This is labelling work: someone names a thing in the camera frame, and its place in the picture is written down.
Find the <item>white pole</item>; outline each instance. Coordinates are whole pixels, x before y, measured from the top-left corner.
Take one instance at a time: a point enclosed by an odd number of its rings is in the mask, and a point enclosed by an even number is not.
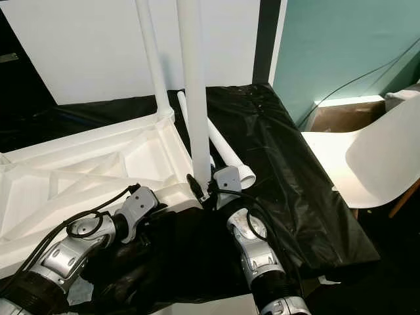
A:
[[[183,92],[178,92],[177,96],[182,110],[182,116],[184,116],[184,120],[186,122],[185,124],[188,130],[188,116],[186,113],[187,103],[185,95]],[[257,178],[255,173],[252,172],[248,165],[243,164],[241,159],[236,155],[235,151],[233,151],[229,143],[222,136],[219,130],[217,130],[216,126],[213,125],[209,118],[207,118],[207,125],[209,127],[210,140],[214,144],[217,152],[220,154],[225,164],[238,168],[242,189],[251,187]]]
[[[194,177],[207,191],[211,178],[207,101],[201,51],[198,0],[177,0],[178,24],[184,64],[184,80]]]
[[[149,62],[149,70],[155,88],[157,103],[157,116],[167,117],[173,114],[173,109],[169,105],[168,94],[165,86],[162,65],[159,58],[158,46],[156,45],[155,31],[152,24],[152,16],[148,0],[135,0],[138,19],[142,30],[144,48]]]

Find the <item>teal wall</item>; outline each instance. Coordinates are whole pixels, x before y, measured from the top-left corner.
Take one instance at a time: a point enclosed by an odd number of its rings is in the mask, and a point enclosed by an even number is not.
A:
[[[297,123],[342,84],[386,64],[420,37],[420,0],[289,0],[273,88]],[[419,75],[420,43],[330,98],[397,91]]]

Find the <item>white pipe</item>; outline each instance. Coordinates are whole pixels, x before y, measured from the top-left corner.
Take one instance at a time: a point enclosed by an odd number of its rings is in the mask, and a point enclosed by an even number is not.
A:
[[[155,31],[152,24],[152,16],[148,0],[135,0],[138,19],[142,30],[144,48],[146,49],[150,74],[155,89],[157,116],[159,118],[173,115],[173,109],[169,105],[166,91],[165,78],[159,58],[158,46],[156,45]]]
[[[201,51],[201,20],[198,0],[178,0],[178,24],[184,64],[184,81],[190,129],[194,177],[207,191],[211,178],[207,101]]]
[[[177,96],[182,110],[182,115],[184,116],[184,120],[186,122],[185,124],[187,125],[188,129],[188,116],[186,113],[187,102],[185,99],[185,94],[180,91],[178,92]],[[217,130],[209,118],[207,118],[207,125],[209,127],[210,140],[214,144],[217,152],[220,154],[225,164],[238,168],[242,189],[251,187],[257,178],[254,172],[252,172],[248,165],[243,164],[241,159],[236,155],[235,151],[233,151],[229,143],[222,136],[219,130]]]

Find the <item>white chair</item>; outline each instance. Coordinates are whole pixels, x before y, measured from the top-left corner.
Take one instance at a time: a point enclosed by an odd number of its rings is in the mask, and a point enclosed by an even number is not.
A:
[[[378,207],[420,186],[420,96],[358,131],[302,135],[350,208]]]

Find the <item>black cable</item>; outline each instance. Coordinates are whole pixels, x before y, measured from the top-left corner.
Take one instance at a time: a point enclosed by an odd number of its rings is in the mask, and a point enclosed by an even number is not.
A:
[[[414,46],[415,46],[415,44],[417,44],[418,42],[420,41],[420,37],[418,37],[404,52],[402,52],[401,54],[399,54],[397,57],[395,57],[395,58],[393,58],[392,60],[390,60],[390,61],[388,61],[386,64],[383,64],[382,66],[380,66],[380,67],[378,67],[378,68],[375,68],[375,69],[373,69],[373,70],[371,70],[371,71],[369,71],[369,72],[366,72],[365,74],[362,74],[362,75],[359,75],[356,79],[353,79],[353,80],[351,80],[351,81],[349,81],[349,82],[347,82],[347,83],[345,83],[345,84],[343,84],[343,85],[341,85],[340,87],[337,87],[334,91],[332,91],[331,93],[329,93],[326,97],[324,97],[322,100],[321,100],[321,102],[319,102],[319,103],[317,103],[317,105],[315,105],[314,107],[313,107],[313,109],[311,109],[310,111],[309,111],[309,113],[307,113],[304,117],[303,117],[303,119],[301,120],[301,122],[298,124],[298,128],[301,128],[302,127],[302,125],[303,125],[303,123],[309,118],[309,116],[314,112],[314,110],[316,110],[318,107],[320,107],[320,105],[321,105],[321,103],[323,102],[323,101],[325,101],[327,98],[329,98],[331,95],[333,95],[334,93],[336,93],[337,91],[339,91],[339,90],[341,90],[342,88],[344,88],[344,87],[346,87],[347,85],[350,85],[351,83],[353,83],[353,82],[355,82],[355,81],[357,81],[357,80],[359,80],[359,79],[361,79],[361,78],[363,78],[363,77],[365,77],[365,76],[367,76],[367,75],[369,75],[369,74],[372,74],[373,72],[376,72],[377,70],[380,70],[380,69],[382,69],[382,68],[384,68],[384,67],[386,67],[386,66],[388,66],[388,65],[390,65],[389,66],[389,68],[384,72],[384,74],[385,73],[387,73],[391,68],[392,68],[392,66],[393,65],[395,65],[395,63],[397,63],[397,61],[399,61],[411,48],[413,48]]]
[[[72,217],[64,220],[57,227],[55,227],[53,230],[51,230],[38,243],[37,247],[30,253],[30,255],[28,256],[28,258],[22,263],[22,265],[19,267],[19,269],[10,278],[10,280],[2,287],[2,289],[0,290],[0,296],[2,296],[5,293],[5,291],[10,286],[10,284],[12,284],[13,281],[15,281],[15,279],[17,279],[17,277],[19,277],[19,275],[25,270],[25,268],[27,270],[29,270],[39,260],[39,258],[42,256],[42,254],[44,253],[44,251],[46,250],[46,248],[55,239],[55,237],[61,232],[61,230],[63,228],[68,227],[74,221],[79,220],[79,219],[81,219],[83,217],[86,217],[87,215],[95,214],[96,216],[99,216],[100,219],[103,220],[102,214],[100,212],[98,212],[98,210],[106,207],[107,205],[113,203],[114,201],[116,201],[119,198],[121,198],[122,196],[124,196],[129,191],[129,189],[130,189],[130,187],[127,187],[122,192],[120,192],[118,195],[116,195],[112,199],[110,199],[110,200],[108,200],[108,201],[106,201],[106,202],[98,205],[97,207],[95,207],[95,208],[93,208],[91,210],[82,211],[82,212],[80,212],[80,213],[78,213],[78,214],[76,214],[76,215],[74,215],[74,216],[72,216]]]
[[[270,215],[266,216],[263,212],[263,210],[265,208],[264,205],[261,202],[259,202],[257,198],[255,198],[255,197],[253,197],[249,194],[246,194],[244,192],[237,192],[235,190],[226,190],[226,189],[219,189],[219,188],[213,189],[213,192],[216,192],[218,194],[237,195],[237,196],[240,196],[240,197],[243,197],[243,198],[246,198],[246,199],[249,199],[249,200],[253,201],[256,205],[258,205],[261,208],[261,211],[258,211],[259,215],[257,215],[256,217],[258,217],[260,220],[262,220],[263,224],[266,226],[267,235],[268,235],[268,233],[270,233],[273,236],[273,240],[275,242],[275,246],[276,246],[277,250],[279,252],[282,251],[285,254],[285,256],[290,260],[291,264],[293,265],[294,271],[296,273],[296,278],[297,278],[297,281],[299,283],[299,290],[301,292],[301,296],[304,297],[305,296],[305,291],[303,289],[301,273],[299,272],[299,269],[297,268],[297,266],[291,260],[290,255],[286,251],[285,247],[280,245],[279,237],[277,235],[276,229],[274,228],[274,222],[272,220],[272,217]],[[256,237],[258,237],[259,239],[261,239],[263,241],[267,241],[267,238],[264,238],[263,236],[259,235],[255,231],[255,229],[252,227],[251,218],[249,217],[250,215],[251,215],[251,213],[250,213],[250,211],[248,211],[247,212],[247,223],[248,223],[249,229],[252,231],[252,233],[254,233],[254,235]]]

